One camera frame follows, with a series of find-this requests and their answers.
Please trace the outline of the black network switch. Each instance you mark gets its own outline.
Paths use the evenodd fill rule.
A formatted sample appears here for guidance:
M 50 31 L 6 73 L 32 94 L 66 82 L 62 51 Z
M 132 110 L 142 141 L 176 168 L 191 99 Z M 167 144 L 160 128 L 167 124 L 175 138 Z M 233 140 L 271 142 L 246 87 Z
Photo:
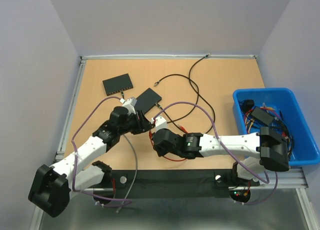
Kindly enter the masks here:
M 148 88 L 136 98 L 134 109 L 136 111 L 142 111 L 143 114 L 146 114 L 161 100 L 162 97 L 159 94 L 157 94 L 151 88 Z
M 105 79 L 102 81 L 102 84 L 107 96 L 133 88 L 133 83 L 128 73 Z

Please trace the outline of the black ethernet cable short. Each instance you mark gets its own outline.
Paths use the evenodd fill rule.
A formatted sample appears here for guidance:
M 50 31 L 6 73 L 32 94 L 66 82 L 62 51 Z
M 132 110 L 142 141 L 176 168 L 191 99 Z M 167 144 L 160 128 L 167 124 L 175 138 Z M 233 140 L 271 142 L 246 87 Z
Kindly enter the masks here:
M 195 103 L 197 99 L 196 93 L 190 87 L 187 78 L 182 76 L 170 76 L 161 80 L 153 89 L 162 97 L 160 102 L 161 107 L 164 109 L 168 105 L 176 102 L 189 102 Z M 176 104 L 171 106 L 165 112 L 172 120 L 177 120 L 177 123 L 182 123 L 186 120 L 186 115 L 193 109 L 193 105 L 190 104 Z

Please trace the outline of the black ethernet cable long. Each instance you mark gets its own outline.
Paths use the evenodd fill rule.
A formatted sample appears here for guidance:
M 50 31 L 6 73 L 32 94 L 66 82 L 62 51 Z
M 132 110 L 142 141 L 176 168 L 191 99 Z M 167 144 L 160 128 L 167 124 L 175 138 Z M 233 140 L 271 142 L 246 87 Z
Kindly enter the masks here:
M 211 109 L 212 111 L 212 118 L 213 118 L 213 121 L 215 122 L 216 120 L 216 113 L 215 113 L 215 110 L 214 108 L 212 107 L 212 105 L 207 101 L 205 100 L 205 98 L 203 96 L 201 96 L 200 94 L 200 88 L 199 86 L 191 79 L 191 73 L 192 73 L 192 70 L 194 69 L 194 67 L 200 63 L 202 60 L 204 59 L 207 59 L 211 54 L 210 53 L 207 53 L 205 56 L 203 56 L 202 58 L 200 58 L 199 60 L 197 60 L 189 69 L 188 71 L 188 75 L 182 75 L 182 74 L 178 74 L 178 73 L 173 73 L 173 74 L 169 74 L 169 75 L 166 75 L 164 77 L 162 77 L 160 80 L 156 81 L 154 83 L 154 87 L 156 87 L 161 81 L 163 81 L 164 79 L 166 78 L 169 78 L 169 77 L 183 77 L 185 79 L 188 80 L 189 82 L 189 85 L 191 86 L 191 88 L 193 89 L 193 91 L 196 93 L 196 101 L 195 101 L 195 104 L 197 104 L 199 102 L 199 99 L 203 100 L 205 104 L 207 104 L 209 106 L 209 108 Z

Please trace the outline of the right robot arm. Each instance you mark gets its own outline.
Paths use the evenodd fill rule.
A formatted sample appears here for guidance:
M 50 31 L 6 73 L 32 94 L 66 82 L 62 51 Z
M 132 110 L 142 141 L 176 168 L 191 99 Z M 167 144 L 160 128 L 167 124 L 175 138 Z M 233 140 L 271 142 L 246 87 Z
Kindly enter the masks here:
M 159 157 L 167 154 L 182 159 L 229 155 L 234 159 L 231 182 L 242 185 L 259 181 L 265 171 L 287 172 L 289 155 L 287 140 L 276 131 L 262 127 L 260 132 L 245 135 L 216 136 L 199 132 L 176 134 L 167 128 L 149 134 L 151 145 Z

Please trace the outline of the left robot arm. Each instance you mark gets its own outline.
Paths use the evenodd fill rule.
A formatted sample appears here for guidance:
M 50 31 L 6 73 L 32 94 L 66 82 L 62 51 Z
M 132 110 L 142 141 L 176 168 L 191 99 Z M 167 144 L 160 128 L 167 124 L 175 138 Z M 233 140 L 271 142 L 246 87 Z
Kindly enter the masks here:
M 122 135 L 145 133 L 154 126 L 154 120 L 148 120 L 140 110 L 133 113 L 126 107 L 115 107 L 109 119 L 82 146 L 75 146 L 72 154 L 36 170 L 28 200 L 51 217 L 57 217 L 66 209 L 73 193 L 95 184 L 106 187 L 111 183 L 106 164 L 91 165 L 87 170 L 84 167 L 114 147 Z

